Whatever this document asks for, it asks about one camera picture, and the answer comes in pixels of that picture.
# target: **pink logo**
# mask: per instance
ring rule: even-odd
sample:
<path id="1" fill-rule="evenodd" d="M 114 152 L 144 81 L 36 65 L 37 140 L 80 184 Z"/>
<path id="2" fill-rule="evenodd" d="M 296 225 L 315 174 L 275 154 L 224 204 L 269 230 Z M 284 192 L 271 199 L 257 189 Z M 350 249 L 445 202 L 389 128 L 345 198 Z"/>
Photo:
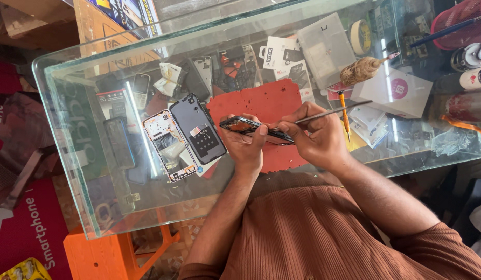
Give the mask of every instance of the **pink logo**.
<path id="1" fill-rule="evenodd" d="M 408 93 L 408 84 L 403 79 L 393 79 L 391 81 L 391 91 L 394 99 L 401 99 Z"/>

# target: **black phone back cover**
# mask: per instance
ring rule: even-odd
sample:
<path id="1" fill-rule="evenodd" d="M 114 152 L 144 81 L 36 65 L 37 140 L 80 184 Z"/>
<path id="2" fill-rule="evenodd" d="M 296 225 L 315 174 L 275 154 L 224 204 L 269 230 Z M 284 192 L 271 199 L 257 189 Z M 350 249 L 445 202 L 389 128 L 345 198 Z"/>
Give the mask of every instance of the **black phone back cover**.
<path id="1" fill-rule="evenodd" d="M 195 94 L 176 101 L 170 106 L 170 112 L 202 165 L 226 153 L 211 119 Z"/>

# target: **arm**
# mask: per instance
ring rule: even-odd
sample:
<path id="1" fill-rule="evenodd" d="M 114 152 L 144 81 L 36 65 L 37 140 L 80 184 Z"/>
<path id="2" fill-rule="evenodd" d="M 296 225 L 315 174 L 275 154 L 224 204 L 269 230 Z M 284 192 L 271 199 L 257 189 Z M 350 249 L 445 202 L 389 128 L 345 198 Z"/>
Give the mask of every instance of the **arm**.
<path id="1" fill-rule="evenodd" d="M 270 124 L 291 136 L 302 158 L 335 175 L 363 213 L 389 237 L 402 237 L 429 229 L 439 219 L 415 197 L 356 161 L 347 151 L 337 114 L 305 122 L 293 122 L 326 111 L 306 102 L 299 110 Z M 312 134 L 307 136 L 303 130 Z"/>
<path id="2" fill-rule="evenodd" d="M 242 116 L 259 122 L 255 116 Z M 221 121 L 231 117 L 233 115 L 225 116 Z M 183 266 L 193 263 L 219 268 L 225 265 L 245 204 L 263 166 L 261 149 L 268 133 L 266 125 L 258 127 L 254 137 L 225 129 L 221 129 L 221 133 L 235 161 L 235 174 L 207 216 Z"/>

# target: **person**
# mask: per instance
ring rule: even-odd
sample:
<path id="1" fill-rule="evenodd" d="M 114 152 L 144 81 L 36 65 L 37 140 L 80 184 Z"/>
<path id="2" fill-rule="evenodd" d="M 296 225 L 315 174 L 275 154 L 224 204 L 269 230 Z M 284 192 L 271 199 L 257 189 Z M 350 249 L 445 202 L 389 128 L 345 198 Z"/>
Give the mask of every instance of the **person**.
<path id="1" fill-rule="evenodd" d="M 324 111 L 306 102 L 281 121 L 261 125 L 253 137 L 221 129 L 235 173 L 179 279 L 481 279 L 480 257 L 457 232 L 348 153 L 336 114 L 293 124 Z M 344 188 L 304 186 L 292 173 L 281 184 L 297 187 L 250 198 L 267 131 L 276 126 L 293 138 L 303 159 L 330 172 Z"/>

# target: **brown ribbed shirt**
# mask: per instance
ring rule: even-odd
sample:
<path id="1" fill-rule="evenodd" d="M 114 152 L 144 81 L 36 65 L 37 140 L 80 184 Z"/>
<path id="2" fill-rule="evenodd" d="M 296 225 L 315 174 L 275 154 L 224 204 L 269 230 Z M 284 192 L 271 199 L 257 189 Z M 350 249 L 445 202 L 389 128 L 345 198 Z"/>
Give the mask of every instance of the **brown ribbed shirt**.
<path id="1" fill-rule="evenodd" d="M 248 202 L 222 268 L 188 264 L 179 279 L 481 279 L 481 259 L 443 223 L 383 244 L 349 193 L 278 190 Z"/>

